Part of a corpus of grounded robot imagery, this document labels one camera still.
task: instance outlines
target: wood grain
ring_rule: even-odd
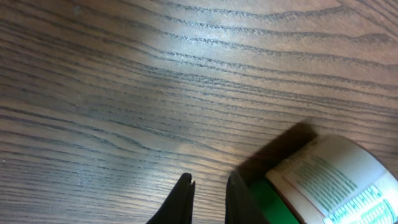
[[[145,223],[183,172],[223,223],[298,122],[397,175],[397,118],[395,0],[0,1],[0,223]]]

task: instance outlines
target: black object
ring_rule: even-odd
[[[184,173],[147,224],[191,224],[195,182]],[[256,205],[249,189],[236,171],[226,184],[225,224],[269,224]]]
[[[167,196],[163,205],[147,224],[191,224],[195,182],[184,173]]]

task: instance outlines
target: black plastic piece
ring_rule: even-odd
[[[269,224],[238,172],[226,184],[225,224]]]
[[[163,205],[147,224],[191,224],[195,182],[184,173],[167,196]]]

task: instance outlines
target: wooden table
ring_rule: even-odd
[[[0,223],[145,223],[183,172],[223,223],[317,134],[396,175],[397,63],[395,0],[2,0]]]

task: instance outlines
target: green cover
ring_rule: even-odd
[[[257,180],[249,189],[262,214],[271,224],[299,224],[268,180]]]

